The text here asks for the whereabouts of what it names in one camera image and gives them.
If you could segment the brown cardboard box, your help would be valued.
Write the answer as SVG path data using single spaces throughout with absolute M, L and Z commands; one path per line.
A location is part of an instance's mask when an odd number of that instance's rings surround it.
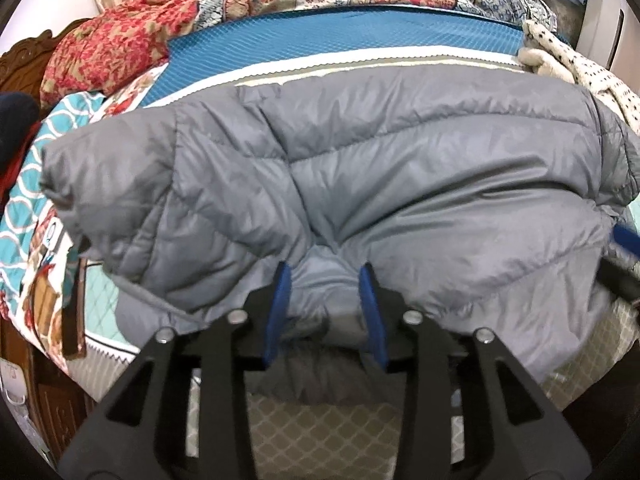
M 37 276 L 32 286 L 32 314 L 40 334 L 49 333 L 56 300 L 58 293 L 49 279 L 44 275 Z

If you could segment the dark navy folded garment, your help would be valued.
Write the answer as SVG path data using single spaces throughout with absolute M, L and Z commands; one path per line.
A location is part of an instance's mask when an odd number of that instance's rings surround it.
M 24 92 L 2 92 L 1 201 L 9 196 L 20 172 L 26 152 L 39 127 L 40 109 L 36 100 Z

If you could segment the grey puffer jacket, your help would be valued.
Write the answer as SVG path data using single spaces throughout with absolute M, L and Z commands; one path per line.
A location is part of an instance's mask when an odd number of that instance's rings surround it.
M 597 267 L 620 258 L 639 138 L 553 78 L 357 68 L 102 119 L 46 146 L 40 185 L 119 287 L 130 344 L 204 328 L 287 263 L 281 349 L 248 390 L 397 402 L 368 349 L 360 269 L 446 330 L 491 328 L 544 380 L 611 305 Z

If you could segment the white floral fleece blanket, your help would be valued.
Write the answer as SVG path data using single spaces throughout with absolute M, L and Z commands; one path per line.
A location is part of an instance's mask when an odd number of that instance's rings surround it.
M 55 206 L 40 190 L 42 151 L 81 126 L 139 107 L 163 66 L 114 96 L 66 96 L 35 126 L 9 198 L 1 209 L 1 314 L 63 371 L 94 350 L 130 362 L 137 353 L 115 324 L 118 291 L 96 261 L 84 261 Z

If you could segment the carved wooden headboard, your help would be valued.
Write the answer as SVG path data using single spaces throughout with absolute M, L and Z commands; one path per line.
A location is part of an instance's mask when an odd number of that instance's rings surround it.
M 65 36 L 85 21 L 85 18 L 75 20 L 57 35 L 47 29 L 37 37 L 14 44 L 0 60 L 0 91 L 26 93 L 40 103 L 41 81 L 53 51 Z

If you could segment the red floral quilt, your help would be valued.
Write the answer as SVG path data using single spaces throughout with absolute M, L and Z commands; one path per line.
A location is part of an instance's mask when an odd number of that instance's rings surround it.
M 456 10 L 521 25 L 534 20 L 554 32 L 558 18 L 544 0 L 126 0 L 80 24 L 58 44 L 44 71 L 40 103 L 97 91 L 110 96 L 168 58 L 178 38 L 253 16 L 370 4 Z

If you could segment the white cabinet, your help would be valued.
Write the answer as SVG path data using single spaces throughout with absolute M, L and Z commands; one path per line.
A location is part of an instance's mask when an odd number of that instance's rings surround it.
M 639 92 L 639 20 L 626 0 L 587 0 L 576 50 Z

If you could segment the wooden nightstand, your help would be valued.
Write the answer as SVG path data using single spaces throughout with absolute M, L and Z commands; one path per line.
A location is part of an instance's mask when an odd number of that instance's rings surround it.
M 1 320 L 1 356 L 23 370 L 29 417 L 57 462 L 96 401 L 6 320 Z

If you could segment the white power bank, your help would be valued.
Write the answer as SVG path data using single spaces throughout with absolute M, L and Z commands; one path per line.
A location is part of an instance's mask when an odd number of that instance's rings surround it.
M 53 216 L 48 223 L 46 232 L 44 232 L 43 246 L 47 248 L 49 252 L 55 252 L 63 233 L 64 226 L 61 220 L 57 216 Z

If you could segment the teal white patterned pillow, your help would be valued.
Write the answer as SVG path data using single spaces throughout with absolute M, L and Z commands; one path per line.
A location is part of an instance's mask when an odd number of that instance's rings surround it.
M 104 100 L 101 92 L 83 91 L 66 96 L 43 119 L 27 149 L 1 217 L 1 310 L 5 316 L 16 312 L 29 244 L 47 201 L 39 185 L 42 151 L 51 141 L 87 125 Z

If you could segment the white black-spotted fleece garment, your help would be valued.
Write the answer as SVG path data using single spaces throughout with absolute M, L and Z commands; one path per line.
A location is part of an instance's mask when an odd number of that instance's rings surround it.
M 639 97 L 606 68 L 576 52 L 533 20 L 523 23 L 523 45 L 518 60 L 534 74 L 586 88 L 639 134 Z

